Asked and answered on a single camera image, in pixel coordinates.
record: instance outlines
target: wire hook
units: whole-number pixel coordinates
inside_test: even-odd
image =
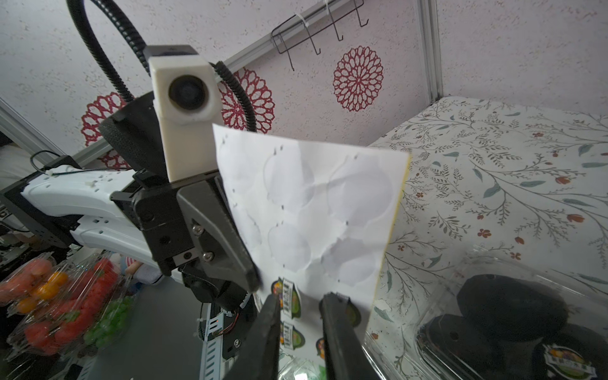
[[[287,49],[287,44],[285,43],[285,40],[283,39],[283,35],[281,33],[279,33],[278,37],[281,39],[281,42],[283,43],[283,45],[285,45],[285,51],[287,51],[287,57],[289,58],[289,64],[291,65],[291,70],[295,71],[294,64],[291,63],[291,55],[289,54],[289,49]]]
[[[304,19],[304,17],[302,17],[301,14],[296,13],[295,15],[300,18],[302,25],[304,25],[304,29],[306,29],[306,33],[308,33],[308,39],[310,40],[310,43],[313,44],[313,50],[314,50],[315,54],[316,55],[321,54],[321,49],[319,49],[319,51],[317,51],[317,47],[314,45],[313,36],[310,34],[310,30],[308,30],[308,22],[306,22],[306,20]]]
[[[357,18],[359,19],[359,26],[360,27],[364,27],[367,25],[368,22],[370,22],[370,19],[367,19],[367,21],[365,22],[365,24],[361,24],[361,16],[359,16],[359,7],[357,6],[357,2],[355,0],[353,0],[353,4],[354,4],[354,10],[357,12]]]
[[[331,18],[331,24],[334,26],[334,30],[336,31],[336,37],[337,37],[338,41],[342,41],[344,39],[344,35],[342,35],[342,37],[340,37],[338,35],[338,30],[336,29],[336,22],[334,21],[334,15],[331,14],[329,0],[325,0],[325,8],[327,9],[327,14]]]

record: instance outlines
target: red mandala decal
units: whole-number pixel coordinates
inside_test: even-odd
[[[254,106],[255,118],[258,122],[258,131],[268,133],[272,129],[272,121],[274,120],[272,91],[266,86],[266,81],[258,77],[255,71],[242,68],[234,73],[234,76],[251,99],[251,103]],[[222,104],[224,106],[222,109],[224,124],[238,130],[245,129],[247,126],[245,112],[243,111],[243,107],[238,103],[237,97],[234,96],[234,93],[224,82],[221,82],[218,87],[222,94]]]
[[[85,135],[86,146],[99,140],[102,134],[99,132],[99,124],[111,114],[123,108],[125,101],[115,92],[107,96],[98,96],[97,100],[88,104],[87,111],[82,115],[82,129],[80,132]],[[109,168],[125,168],[129,165],[120,157],[116,150],[112,149],[103,157],[99,158]]]
[[[371,105],[382,88],[382,64],[376,52],[359,46],[346,53],[334,71],[334,94],[349,111]]]

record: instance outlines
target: black flexible cable conduit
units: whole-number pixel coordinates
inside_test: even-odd
[[[143,50],[146,47],[146,43],[137,31],[129,18],[122,12],[120,7],[116,5],[113,0],[91,0],[109,19],[112,21],[116,29],[120,32],[121,36],[131,47],[131,50],[135,53],[135,56],[142,64],[148,75],[150,74],[150,67],[146,60]],[[104,74],[108,77],[116,91],[120,94],[120,97],[125,102],[132,102],[134,100],[133,95],[129,92],[128,88],[114,69],[114,66],[104,53],[101,45],[95,37],[95,33],[91,28],[89,20],[86,16],[85,11],[85,0],[67,0],[67,7],[76,25],[80,37],[85,42],[86,47],[89,49],[93,58],[99,67],[102,69]],[[245,119],[247,122],[247,130],[251,132],[257,131],[257,121],[255,119],[254,107],[249,100],[249,96],[241,86],[241,83],[235,78],[234,74],[226,67],[226,65],[219,61],[217,64],[211,64],[215,69],[215,72],[222,78],[228,85],[230,90],[237,97],[243,111],[245,113]]]
[[[224,82],[228,85],[228,87],[232,90],[234,95],[237,97],[238,102],[243,107],[243,111],[245,112],[245,119],[247,120],[247,130],[251,132],[257,131],[257,121],[255,120],[255,111],[254,107],[251,105],[251,100],[249,100],[249,96],[241,86],[241,83],[234,77],[232,71],[228,70],[228,67],[222,62],[218,61],[216,64],[211,64],[215,69],[215,72],[218,73],[219,77],[222,78]]]

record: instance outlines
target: screw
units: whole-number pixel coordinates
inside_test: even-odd
[[[213,254],[213,252],[205,252],[202,255],[202,259],[205,260],[206,262],[210,262],[211,260],[213,260],[214,257],[215,257],[215,255]]]
[[[196,235],[199,236],[200,234],[202,234],[204,230],[202,229],[201,226],[199,226],[198,224],[195,224],[194,226],[192,226],[192,232]]]

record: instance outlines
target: leaf pattern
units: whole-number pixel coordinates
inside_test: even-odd
[[[440,99],[372,144],[412,154],[368,327],[395,322],[382,343],[401,373],[415,376],[399,326],[419,318],[473,245],[608,295],[606,144],[608,116],[463,97]]]

